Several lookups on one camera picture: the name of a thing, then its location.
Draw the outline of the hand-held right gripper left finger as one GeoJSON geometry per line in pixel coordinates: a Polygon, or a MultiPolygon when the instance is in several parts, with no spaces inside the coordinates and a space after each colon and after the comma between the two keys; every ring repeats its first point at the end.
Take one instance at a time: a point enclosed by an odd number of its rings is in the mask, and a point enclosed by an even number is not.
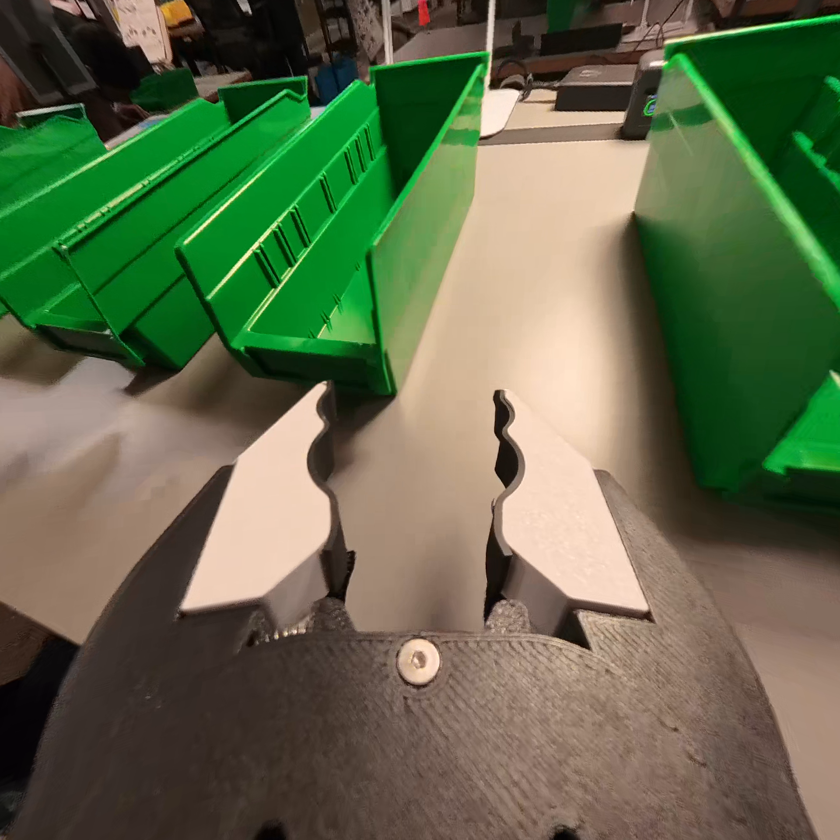
{"type": "Polygon", "coordinates": [[[213,515],[180,619],[246,610],[266,639],[313,632],[343,604],[354,552],[329,486],[333,383],[308,390],[240,454],[213,515]]]}

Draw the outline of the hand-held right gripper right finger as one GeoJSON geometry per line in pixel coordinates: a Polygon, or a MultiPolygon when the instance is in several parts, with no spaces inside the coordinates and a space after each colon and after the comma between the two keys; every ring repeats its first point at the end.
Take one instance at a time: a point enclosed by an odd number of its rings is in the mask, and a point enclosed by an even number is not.
{"type": "Polygon", "coordinates": [[[517,602],[530,629],[559,636],[578,610],[647,620],[643,592],[591,462],[513,391],[494,392],[495,472],[485,622],[517,602]]]}

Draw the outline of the green plastic bin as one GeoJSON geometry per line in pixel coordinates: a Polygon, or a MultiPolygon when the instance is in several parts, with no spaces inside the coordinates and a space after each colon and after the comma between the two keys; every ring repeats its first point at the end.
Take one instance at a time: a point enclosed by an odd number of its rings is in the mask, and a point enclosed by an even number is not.
{"type": "Polygon", "coordinates": [[[16,128],[1,128],[1,208],[51,186],[106,153],[79,103],[18,115],[16,128]]]}
{"type": "Polygon", "coordinates": [[[2,306],[52,347],[181,370],[215,332],[175,247],[310,119],[308,80],[222,87],[2,209],[2,306]]]}
{"type": "Polygon", "coordinates": [[[393,396],[472,203],[487,52],[379,66],[174,248],[254,376],[393,396]]]}
{"type": "Polygon", "coordinates": [[[838,513],[839,21],[665,48],[634,208],[697,483],[838,513]]]}

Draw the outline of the white and wood document stand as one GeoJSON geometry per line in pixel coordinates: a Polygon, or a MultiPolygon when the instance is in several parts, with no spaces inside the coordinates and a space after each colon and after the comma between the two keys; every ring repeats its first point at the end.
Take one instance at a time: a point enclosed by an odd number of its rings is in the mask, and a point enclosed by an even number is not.
{"type": "MultiPolygon", "coordinates": [[[[381,1],[381,25],[383,31],[384,63],[390,66],[395,63],[392,25],[392,2],[381,1]]],[[[486,48],[491,56],[494,42],[496,25],[497,2],[489,3],[488,20],[486,25],[486,48]]],[[[514,90],[491,90],[492,63],[490,63],[485,76],[485,93],[483,97],[480,138],[486,140],[503,131],[508,124],[513,109],[518,101],[518,92],[514,90]]]]}

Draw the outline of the black box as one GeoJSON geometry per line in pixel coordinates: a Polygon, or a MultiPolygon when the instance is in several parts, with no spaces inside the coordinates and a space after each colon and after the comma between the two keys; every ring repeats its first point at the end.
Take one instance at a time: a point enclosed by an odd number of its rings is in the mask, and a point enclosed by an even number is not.
{"type": "Polygon", "coordinates": [[[636,76],[636,65],[578,66],[560,81],[557,112],[625,112],[636,76]]]}

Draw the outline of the grey electronic device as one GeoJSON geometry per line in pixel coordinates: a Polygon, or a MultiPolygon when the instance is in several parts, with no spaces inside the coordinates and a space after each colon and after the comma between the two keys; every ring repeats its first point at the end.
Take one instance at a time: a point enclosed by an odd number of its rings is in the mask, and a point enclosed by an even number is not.
{"type": "Polygon", "coordinates": [[[621,140],[645,140],[656,110],[658,87],[665,66],[665,50],[653,49],[644,53],[637,64],[631,96],[626,108],[621,140]]]}

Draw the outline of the teal storage tub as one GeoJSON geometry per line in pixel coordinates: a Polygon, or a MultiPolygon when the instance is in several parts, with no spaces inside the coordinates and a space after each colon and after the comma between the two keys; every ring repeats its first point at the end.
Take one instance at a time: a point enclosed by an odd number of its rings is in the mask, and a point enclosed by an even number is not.
{"type": "Polygon", "coordinates": [[[319,103],[328,105],[340,93],[359,77],[355,59],[350,56],[335,55],[318,68],[314,85],[319,103]]]}

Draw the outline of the black bar device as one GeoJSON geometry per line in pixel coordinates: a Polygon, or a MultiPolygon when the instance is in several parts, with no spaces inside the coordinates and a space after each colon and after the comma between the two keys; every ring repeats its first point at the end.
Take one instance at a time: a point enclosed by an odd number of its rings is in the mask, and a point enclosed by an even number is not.
{"type": "Polygon", "coordinates": [[[566,56],[611,51],[623,36],[622,23],[553,31],[541,36],[540,56],[566,56]]]}

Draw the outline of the grey background table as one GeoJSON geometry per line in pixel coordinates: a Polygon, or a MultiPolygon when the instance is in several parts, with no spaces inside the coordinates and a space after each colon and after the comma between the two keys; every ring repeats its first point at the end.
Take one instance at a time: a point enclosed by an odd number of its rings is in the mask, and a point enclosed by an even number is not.
{"type": "MultiPolygon", "coordinates": [[[[593,20],[584,19],[579,26],[572,28],[614,23],[624,25],[622,39],[614,50],[591,54],[540,56],[541,36],[549,33],[548,19],[545,15],[499,18],[496,20],[491,51],[493,73],[496,75],[499,64],[509,58],[521,60],[529,71],[535,74],[550,74],[583,64],[634,64],[640,52],[656,46],[659,27],[651,28],[644,20],[640,25],[630,28],[629,24],[622,20],[609,20],[596,15],[593,20]]],[[[486,23],[418,32],[404,46],[395,50],[395,63],[478,53],[487,50],[486,37],[486,23]]]]}

